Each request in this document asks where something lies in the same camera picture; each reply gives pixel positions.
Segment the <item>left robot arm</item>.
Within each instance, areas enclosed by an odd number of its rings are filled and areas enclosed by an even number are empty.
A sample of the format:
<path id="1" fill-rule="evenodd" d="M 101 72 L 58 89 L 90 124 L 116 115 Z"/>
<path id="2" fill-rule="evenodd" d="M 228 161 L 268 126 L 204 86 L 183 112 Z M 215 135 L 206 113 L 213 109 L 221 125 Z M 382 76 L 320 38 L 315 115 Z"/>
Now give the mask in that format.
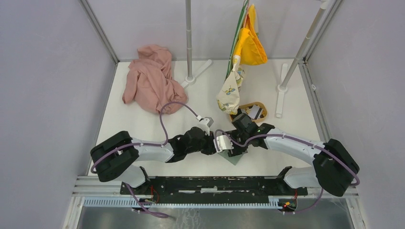
<path id="1" fill-rule="evenodd" d="M 198 127 L 192 127 L 167 142 L 150 142 L 132 138 L 128 131 L 120 131 L 90 151 L 93 161 L 91 172 L 98 176 L 100 182 L 121 181 L 142 195 L 149 191 L 150 179 L 145 168 L 134 165 L 134 162 L 175 163 L 196 152 L 205 155 L 216 153 L 213 133 L 207 134 Z"/>

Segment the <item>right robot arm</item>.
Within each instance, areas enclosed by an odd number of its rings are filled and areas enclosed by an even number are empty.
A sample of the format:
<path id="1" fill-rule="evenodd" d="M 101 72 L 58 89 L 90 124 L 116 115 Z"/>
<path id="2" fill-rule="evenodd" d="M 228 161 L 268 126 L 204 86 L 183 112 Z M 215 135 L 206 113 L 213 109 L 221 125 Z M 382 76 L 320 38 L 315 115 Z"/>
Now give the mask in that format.
<path id="1" fill-rule="evenodd" d="M 293 136 L 262 123 L 257 125 L 246 114 L 232 120 L 235 130 L 228 132 L 233 149 L 228 154 L 242 154 L 248 146 L 285 153 L 306 162 L 308 167 L 292 167 L 276 181 L 276 189 L 287 195 L 295 188 L 320 187 L 328 193 L 342 197 L 349 187 L 360 183 L 360 168 L 344 145 L 331 138 L 328 142 L 307 140 Z"/>

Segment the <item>yellow oval tray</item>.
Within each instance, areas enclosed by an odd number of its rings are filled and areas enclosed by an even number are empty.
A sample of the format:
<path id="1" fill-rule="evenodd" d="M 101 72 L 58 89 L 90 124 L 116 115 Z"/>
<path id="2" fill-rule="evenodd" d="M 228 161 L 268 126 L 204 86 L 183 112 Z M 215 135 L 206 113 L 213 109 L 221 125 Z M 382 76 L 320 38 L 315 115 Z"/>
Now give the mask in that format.
<path id="1" fill-rule="evenodd" d="M 267 117 L 267 109 L 261 102 L 253 102 L 245 105 L 240 105 L 237 114 L 230 114 L 230 120 L 233 121 L 239 114 L 248 115 L 255 123 L 263 122 Z"/>

